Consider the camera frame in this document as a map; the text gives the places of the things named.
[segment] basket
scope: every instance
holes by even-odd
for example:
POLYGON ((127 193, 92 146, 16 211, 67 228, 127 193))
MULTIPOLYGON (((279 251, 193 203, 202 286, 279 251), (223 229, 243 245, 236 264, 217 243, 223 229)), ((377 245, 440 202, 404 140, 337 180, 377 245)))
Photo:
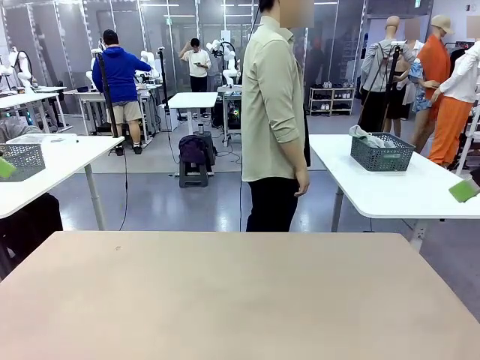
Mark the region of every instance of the basket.
POLYGON ((352 158, 368 171, 407 171, 414 146, 390 133, 372 133, 383 141, 392 141, 395 148, 371 148, 359 138, 352 138, 352 158))
POLYGON ((0 177, 0 182, 22 182, 45 169, 40 144, 0 144, 0 153, 16 167, 9 178, 0 177))

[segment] black shoe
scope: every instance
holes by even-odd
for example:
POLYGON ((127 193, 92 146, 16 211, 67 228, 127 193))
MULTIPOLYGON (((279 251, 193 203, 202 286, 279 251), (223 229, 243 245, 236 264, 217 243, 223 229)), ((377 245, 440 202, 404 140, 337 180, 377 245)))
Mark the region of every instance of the black shoe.
POLYGON ((123 154, 124 154, 123 148, 121 146, 117 146, 115 148, 115 153, 117 154, 117 156, 123 156, 123 154))

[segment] black hair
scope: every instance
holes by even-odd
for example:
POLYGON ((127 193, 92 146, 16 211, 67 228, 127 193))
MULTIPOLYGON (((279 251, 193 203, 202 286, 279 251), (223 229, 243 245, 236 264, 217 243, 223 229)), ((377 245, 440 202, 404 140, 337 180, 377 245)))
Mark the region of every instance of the black hair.
POLYGON ((194 37, 194 38, 192 39, 192 41, 190 42, 190 45, 191 45, 192 47, 199 47, 199 46, 200 46, 200 40, 198 40, 196 37, 194 37))
POLYGON ((119 43, 119 36, 111 29, 107 29, 103 32, 103 42, 105 45, 114 45, 119 43))
POLYGON ((258 8, 260 10, 260 13, 265 10, 271 10, 274 4, 275 0, 259 0, 258 8))

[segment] blue jacket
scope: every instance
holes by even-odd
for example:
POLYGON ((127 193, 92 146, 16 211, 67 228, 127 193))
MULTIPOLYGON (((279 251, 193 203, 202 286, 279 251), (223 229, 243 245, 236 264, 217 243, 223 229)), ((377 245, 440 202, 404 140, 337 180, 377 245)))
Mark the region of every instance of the blue jacket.
MULTIPOLYGON (((150 71, 150 65, 139 60, 135 55, 123 50, 120 46, 109 47, 102 53, 105 61, 106 80, 110 87, 113 103, 137 101, 135 87, 135 70, 150 71)), ((102 73, 98 59, 95 60, 92 72, 93 82, 99 92, 104 92, 102 73)))

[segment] sneaker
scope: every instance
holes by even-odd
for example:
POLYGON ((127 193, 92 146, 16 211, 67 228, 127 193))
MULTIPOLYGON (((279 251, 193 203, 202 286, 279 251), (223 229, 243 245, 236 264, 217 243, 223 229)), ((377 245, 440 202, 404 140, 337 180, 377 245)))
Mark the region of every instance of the sneaker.
POLYGON ((115 153, 117 154, 117 156, 123 156, 124 152, 123 152, 123 147, 121 146, 117 146, 115 148, 115 153))

